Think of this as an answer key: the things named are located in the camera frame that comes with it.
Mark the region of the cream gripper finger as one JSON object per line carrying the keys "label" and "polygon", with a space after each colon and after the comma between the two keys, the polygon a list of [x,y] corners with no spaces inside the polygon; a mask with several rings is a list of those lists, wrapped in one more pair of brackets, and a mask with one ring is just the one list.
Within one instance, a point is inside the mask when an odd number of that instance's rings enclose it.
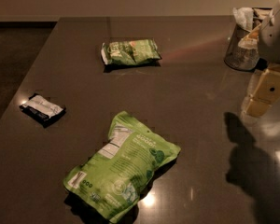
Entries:
{"label": "cream gripper finger", "polygon": [[263,116],[280,99],[280,64],[270,63],[263,70],[252,75],[242,111],[255,118]]}

